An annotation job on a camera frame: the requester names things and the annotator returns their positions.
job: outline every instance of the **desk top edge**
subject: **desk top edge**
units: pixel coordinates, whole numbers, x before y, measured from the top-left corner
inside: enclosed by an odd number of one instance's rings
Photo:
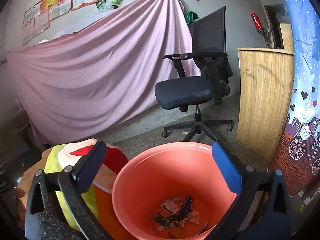
[[[293,51],[284,50],[284,49],[267,49],[267,48],[236,48],[236,50],[255,50],[255,51],[266,51],[266,52],[277,52],[283,54],[294,55]]]

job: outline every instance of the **chair backrest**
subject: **chair backrest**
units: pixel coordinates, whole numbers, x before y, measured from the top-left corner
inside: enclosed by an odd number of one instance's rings
[[[192,52],[204,51],[227,53],[225,6],[194,22]],[[204,66],[197,60],[195,63],[202,70],[201,75],[209,79],[208,73],[203,70]],[[220,82],[228,84],[228,77],[233,75],[228,60],[218,58],[215,65],[218,68]]]

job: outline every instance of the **blue gripper pad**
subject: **blue gripper pad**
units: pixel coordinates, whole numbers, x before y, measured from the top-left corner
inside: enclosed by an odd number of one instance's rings
[[[212,157],[218,165],[230,191],[239,195],[242,190],[242,178],[218,142],[212,144]]]

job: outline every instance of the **chair base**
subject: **chair base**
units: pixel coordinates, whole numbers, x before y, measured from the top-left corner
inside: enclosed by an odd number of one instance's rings
[[[184,142],[190,141],[196,133],[201,134],[202,132],[204,132],[211,140],[219,141],[218,137],[208,127],[219,124],[228,124],[227,130],[232,131],[232,120],[202,120],[201,113],[199,112],[198,114],[195,114],[195,119],[193,121],[164,127],[162,137],[167,138],[169,136],[167,130],[190,129],[189,133],[183,139]]]

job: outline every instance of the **chair seat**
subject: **chair seat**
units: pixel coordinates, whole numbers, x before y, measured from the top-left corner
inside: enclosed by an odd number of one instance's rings
[[[228,95],[230,88],[221,84],[222,95]],[[159,105],[170,110],[183,105],[199,105],[212,99],[210,82],[204,77],[184,77],[162,81],[155,86]]]

